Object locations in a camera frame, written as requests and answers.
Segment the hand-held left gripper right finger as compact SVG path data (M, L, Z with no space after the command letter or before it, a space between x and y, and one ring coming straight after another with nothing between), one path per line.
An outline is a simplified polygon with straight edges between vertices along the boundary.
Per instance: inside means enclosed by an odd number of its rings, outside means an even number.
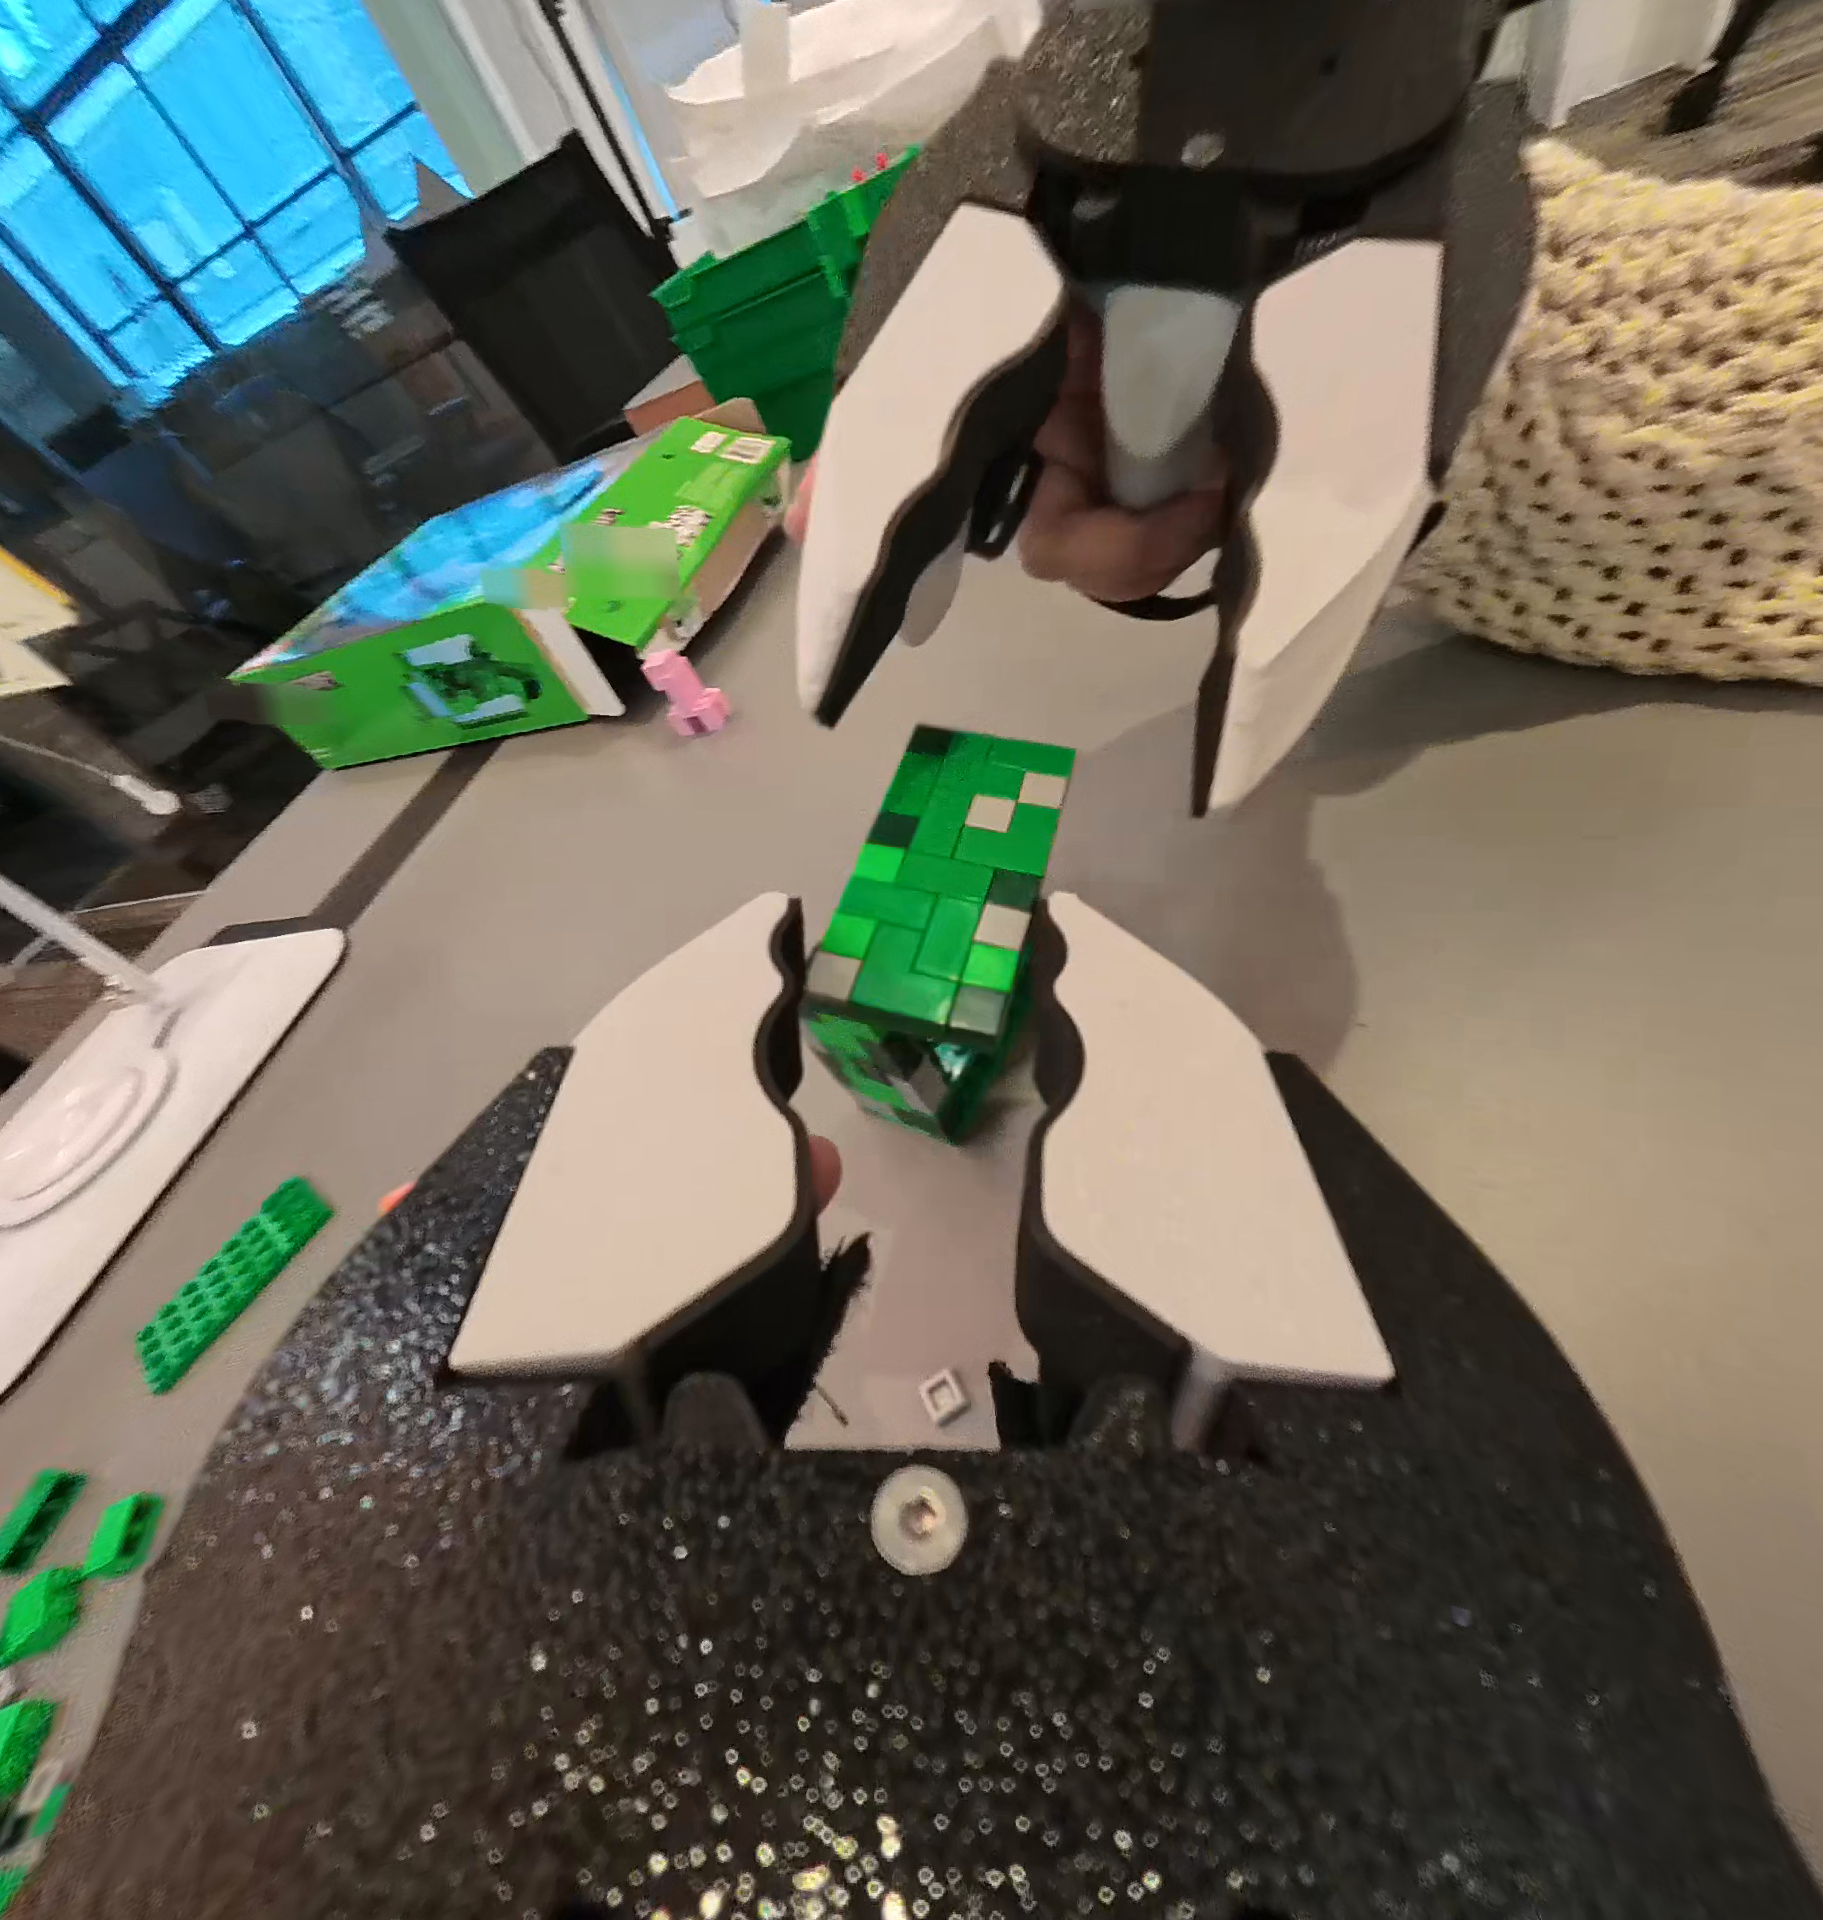
M1256 1032L1068 892L1039 908L1033 980L1023 1431L1064 1443L1136 1379L1167 1437L1207 1452L1241 1384L1388 1389L1385 1338Z

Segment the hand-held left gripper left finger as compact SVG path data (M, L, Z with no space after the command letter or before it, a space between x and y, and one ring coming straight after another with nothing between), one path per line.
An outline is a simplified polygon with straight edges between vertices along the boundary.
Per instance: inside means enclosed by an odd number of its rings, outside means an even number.
M455 1381L588 1379L650 1433L718 1374L799 1381L824 1314L801 1083L801 901L761 894L579 1031L446 1354Z

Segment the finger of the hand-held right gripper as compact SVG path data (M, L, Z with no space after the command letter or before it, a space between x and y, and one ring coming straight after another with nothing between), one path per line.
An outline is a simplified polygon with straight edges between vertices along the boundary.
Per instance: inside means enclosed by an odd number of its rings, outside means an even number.
M1445 248L1356 238L1256 299L1271 465L1235 508L1218 654L1199 683L1190 813L1242 804L1353 665L1435 500Z
M1068 360L1068 286L1033 222L956 208L829 405L797 597L799 701L834 729L887 651L947 619L978 495L1010 479Z

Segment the green lego creeper figure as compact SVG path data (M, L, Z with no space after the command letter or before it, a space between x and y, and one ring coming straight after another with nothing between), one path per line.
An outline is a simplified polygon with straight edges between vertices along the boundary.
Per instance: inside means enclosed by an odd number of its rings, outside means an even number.
M1075 749L919 726L810 967L804 1038L872 1117L958 1144L1023 1032Z

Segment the person's right forearm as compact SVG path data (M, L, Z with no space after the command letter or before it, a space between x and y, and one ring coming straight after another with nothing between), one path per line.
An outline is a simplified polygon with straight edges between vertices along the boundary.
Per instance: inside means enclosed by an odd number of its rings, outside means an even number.
M1402 586L1519 655L1823 689L1823 184L1525 166L1519 325Z

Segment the pink lego pig figure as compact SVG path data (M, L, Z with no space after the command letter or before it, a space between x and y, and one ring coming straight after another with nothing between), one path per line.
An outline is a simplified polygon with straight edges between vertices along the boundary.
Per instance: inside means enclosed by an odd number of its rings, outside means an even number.
M658 689L670 729L681 736L720 733L732 705L721 687L704 682L693 661L677 646L658 644L641 654L641 672Z

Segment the long green lego plate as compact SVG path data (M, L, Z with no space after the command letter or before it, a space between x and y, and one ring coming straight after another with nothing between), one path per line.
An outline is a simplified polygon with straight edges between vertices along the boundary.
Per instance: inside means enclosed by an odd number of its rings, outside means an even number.
M274 1188L137 1331L148 1392L172 1392L329 1220L331 1205L309 1178Z

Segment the green lego set box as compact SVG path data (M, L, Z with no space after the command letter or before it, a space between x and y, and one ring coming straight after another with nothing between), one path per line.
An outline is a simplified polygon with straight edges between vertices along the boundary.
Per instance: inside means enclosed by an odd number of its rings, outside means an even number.
M732 399L440 513L228 672L322 769L620 718L777 538L789 438Z

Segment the person's right hand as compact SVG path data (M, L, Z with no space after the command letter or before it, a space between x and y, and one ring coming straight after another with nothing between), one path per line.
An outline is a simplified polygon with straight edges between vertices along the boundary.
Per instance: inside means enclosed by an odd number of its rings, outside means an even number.
M1163 594L1218 545L1227 463L1206 444L1203 477L1190 492L1145 509L1121 506L1107 481L1099 375L1099 322L1075 304L1064 376L1034 439L1039 485L1017 546L1033 579L1121 607Z

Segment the stack of green crates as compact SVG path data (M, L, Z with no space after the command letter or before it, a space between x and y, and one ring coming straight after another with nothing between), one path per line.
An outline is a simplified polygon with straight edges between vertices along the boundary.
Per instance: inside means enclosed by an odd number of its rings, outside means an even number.
M749 401L797 463L823 438L876 219L919 151L877 154L870 171L853 174L792 225L723 256L704 253L650 293L708 397Z

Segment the white plastic bag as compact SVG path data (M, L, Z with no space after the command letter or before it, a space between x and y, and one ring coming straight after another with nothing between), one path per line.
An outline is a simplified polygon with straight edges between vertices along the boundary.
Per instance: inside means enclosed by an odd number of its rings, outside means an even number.
M1041 1L739 4L739 36L661 95L663 174L700 253L740 253L929 136Z

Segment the black box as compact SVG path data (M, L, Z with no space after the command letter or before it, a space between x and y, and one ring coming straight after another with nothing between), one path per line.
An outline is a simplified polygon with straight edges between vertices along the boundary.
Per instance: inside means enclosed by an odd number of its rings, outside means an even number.
M631 397L677 358L654 296L677 264L580 133L385 239L557 461L631 438Z

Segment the white table mat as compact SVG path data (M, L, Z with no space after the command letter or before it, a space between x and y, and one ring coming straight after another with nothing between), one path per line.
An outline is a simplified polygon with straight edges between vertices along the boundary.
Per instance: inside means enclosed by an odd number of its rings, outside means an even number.
M156 971L160 980L182 988L189 1002L173 1045L178 1083L143 1136L87 1194L26 1229L0 1236L0 1401L32 1371L274 1047L309 1011L345 949L340 929L284 929L189 949Z

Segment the black chair base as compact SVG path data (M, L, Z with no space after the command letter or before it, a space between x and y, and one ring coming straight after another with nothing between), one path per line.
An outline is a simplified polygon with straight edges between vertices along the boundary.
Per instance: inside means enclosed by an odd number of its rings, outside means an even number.
M1687 87L1667 87L1660 115L1667 150L1731 158L1810 143L1823 133L1823 1L1765 4L1743 48L1723 69L1709 115L1676 129L1673 100Z

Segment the white booklet stand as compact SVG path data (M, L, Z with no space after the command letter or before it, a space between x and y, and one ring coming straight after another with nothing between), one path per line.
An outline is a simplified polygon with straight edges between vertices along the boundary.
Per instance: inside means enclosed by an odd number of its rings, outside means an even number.
M180 1073L173 1045L189 1009L184 990L77 920L134 848L103 804L81 798L77 780L98 780L127 804L175 807L172 795L123 769L0 735L0 922L26 926L19 944L57 946L104 1000L89 1038L0 1133L0 1236L42 1221L107 1176Z

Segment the pile of small green bricks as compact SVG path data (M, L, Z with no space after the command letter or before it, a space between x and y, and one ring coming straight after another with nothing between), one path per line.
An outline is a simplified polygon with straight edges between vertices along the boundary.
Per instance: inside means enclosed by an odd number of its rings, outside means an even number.
M77 1755L59 1751L64 1707L40 1663L74 1638L100 1587L148 1568L166 1515L165 1493L129 1491L64 1544L85 1491L81 1470L40 1470L0 1519L0 1915L74 1791Z

